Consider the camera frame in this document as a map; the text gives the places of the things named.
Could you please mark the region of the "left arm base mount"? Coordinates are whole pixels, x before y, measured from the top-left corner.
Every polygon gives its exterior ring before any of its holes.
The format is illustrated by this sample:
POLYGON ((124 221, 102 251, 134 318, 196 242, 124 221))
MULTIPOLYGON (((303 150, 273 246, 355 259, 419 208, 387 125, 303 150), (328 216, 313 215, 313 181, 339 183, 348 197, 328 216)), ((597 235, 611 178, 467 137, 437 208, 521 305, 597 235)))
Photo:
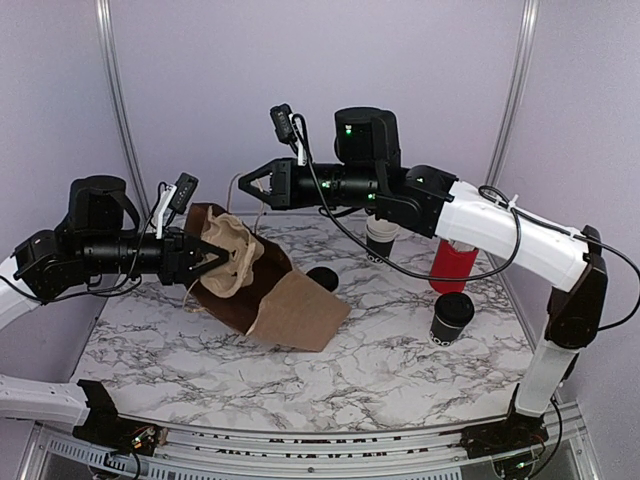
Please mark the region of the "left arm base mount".
POLYGON ((163 428, 146 421, 122 417, 105 387, 98 381, 79 380, 77 385, 87 397, 89 413, 83 424, 74 426, 72 435, 119 453, 152 456, 163 428))

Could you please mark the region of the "stack of black paper cups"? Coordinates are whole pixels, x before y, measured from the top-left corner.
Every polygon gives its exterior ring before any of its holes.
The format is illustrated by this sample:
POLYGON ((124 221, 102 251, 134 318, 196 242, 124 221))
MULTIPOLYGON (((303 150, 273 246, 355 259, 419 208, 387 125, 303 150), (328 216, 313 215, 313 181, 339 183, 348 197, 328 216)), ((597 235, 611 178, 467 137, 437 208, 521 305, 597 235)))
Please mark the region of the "stack of black paper cups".
POLYGON ((365 225, 366 245, 375 252, 368 253, 367 258, 374 263, 381 264, 382 259, 388 259, 400 227, 384 219, 377 219, 374 215, 367 217, 365 225))

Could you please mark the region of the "stack of black cup lids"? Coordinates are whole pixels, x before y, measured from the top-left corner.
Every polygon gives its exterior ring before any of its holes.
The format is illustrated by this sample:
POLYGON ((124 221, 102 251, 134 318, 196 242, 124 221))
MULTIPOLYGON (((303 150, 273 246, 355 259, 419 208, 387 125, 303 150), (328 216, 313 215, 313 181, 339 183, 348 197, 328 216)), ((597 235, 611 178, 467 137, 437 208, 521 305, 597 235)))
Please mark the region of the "stack of black cup lids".
POLYGON ((314 267, 306 275, 329 292, 334 292, 339 286, 338 274, 329 267, 314 267))

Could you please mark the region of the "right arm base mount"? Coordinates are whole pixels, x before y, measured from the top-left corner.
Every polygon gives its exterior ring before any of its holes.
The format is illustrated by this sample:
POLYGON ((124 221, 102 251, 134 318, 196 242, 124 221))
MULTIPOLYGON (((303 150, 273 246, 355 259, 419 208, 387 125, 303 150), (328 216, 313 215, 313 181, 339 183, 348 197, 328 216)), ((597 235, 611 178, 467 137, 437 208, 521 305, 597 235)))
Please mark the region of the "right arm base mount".
POLYGON ((543 426, 544 415, 531 417, 516 412, 514 392, 507 415, 502 420, 486 422, 461 430, 460 445, 469 459, 507 453, 542 444, 549 439, 543 426))

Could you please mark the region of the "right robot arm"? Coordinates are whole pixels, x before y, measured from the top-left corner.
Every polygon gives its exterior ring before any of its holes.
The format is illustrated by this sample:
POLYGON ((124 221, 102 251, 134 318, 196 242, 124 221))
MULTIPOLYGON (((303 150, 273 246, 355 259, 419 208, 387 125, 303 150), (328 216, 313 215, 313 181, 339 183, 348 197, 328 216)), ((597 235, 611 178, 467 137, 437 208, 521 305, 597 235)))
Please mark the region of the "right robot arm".
POLYGON ((509 415, 495 428, 502 446, 519 446, 533 433, 534 419, 543 416, 579 352, 597 335, 608 286, 597 230, 576 230, 522 212, 492 187, 473 186, 431 166, 403 167, 397 119, 389 110, 338 110, 333 164, 313 160, 301 114, 282 104, 271 109, 270 117, 292 156, 243 175, 242 191, 275 210, 364 209, 424 237, 481 249, 551 284, 546 329, 509 415))

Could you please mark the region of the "brown paper bag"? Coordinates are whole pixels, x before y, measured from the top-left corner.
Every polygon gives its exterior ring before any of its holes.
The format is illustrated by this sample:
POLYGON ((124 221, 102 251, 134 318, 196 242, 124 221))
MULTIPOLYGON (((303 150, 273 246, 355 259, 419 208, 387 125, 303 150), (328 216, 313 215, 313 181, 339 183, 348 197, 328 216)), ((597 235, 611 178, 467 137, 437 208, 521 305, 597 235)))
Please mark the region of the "brown paper bag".
MULTIPOLYGON (((209 206, 217 215, 231 214, 216 203, 194 203, 186 217, 186 232, 201 238, 209 206)), ((231 298, 219 298, 199 279, 187 284, 187 293, 201 311, 244 336, 304 351, 324 350, 351 307, 295 268, 278 244, 248 228, 265 249, 254 263, 253 283, 231 298)))

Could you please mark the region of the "single black paper cup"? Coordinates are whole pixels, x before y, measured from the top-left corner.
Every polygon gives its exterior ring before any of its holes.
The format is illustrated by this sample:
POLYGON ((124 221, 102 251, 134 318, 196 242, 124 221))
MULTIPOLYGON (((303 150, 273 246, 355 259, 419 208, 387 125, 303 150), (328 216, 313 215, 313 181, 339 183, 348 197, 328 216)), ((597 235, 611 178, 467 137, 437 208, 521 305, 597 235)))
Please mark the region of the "single black paper cup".
POLYGON ((430 338, 436 345, 449 347, 459 339, 465 328, 465 325, 449 325, 435 319, 430 327, 430 338))

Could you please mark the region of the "brown pulp cup carrier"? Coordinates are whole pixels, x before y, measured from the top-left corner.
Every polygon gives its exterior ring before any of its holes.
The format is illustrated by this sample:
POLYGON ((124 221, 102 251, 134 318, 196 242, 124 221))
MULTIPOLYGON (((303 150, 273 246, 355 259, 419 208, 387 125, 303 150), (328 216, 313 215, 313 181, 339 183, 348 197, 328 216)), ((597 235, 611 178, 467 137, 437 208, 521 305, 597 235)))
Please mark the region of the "brown pulp cup carrier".
POLYGON ((264 255, 264 246, 236 216, 217 215, 209 206, 201 239, 229 253, 228 261, 200 277, 202 285, 219 298, 231 298, 254 281, 253 267, 264 255))

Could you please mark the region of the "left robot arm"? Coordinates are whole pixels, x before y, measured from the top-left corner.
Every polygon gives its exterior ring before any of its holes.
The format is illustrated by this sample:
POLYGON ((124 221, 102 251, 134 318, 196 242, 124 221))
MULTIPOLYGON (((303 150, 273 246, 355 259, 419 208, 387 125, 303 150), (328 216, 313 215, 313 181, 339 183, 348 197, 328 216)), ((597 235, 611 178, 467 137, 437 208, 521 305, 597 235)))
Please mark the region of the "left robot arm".
MULTIPOLYGON (((188 286, 229 262, 228 250, 179 228, 155 222, 149 232, 126 194, 124 179, 94 175, 76 179, 68 212, 53 230, 20 243, 1 264, 1 325, 69 299, 121 295, 145 274, 164 285, 188 286)), ((106 445, 125 438, 126 423, 96 381, 47 383, 1 378, 1 415, 87 426, 106 445)))

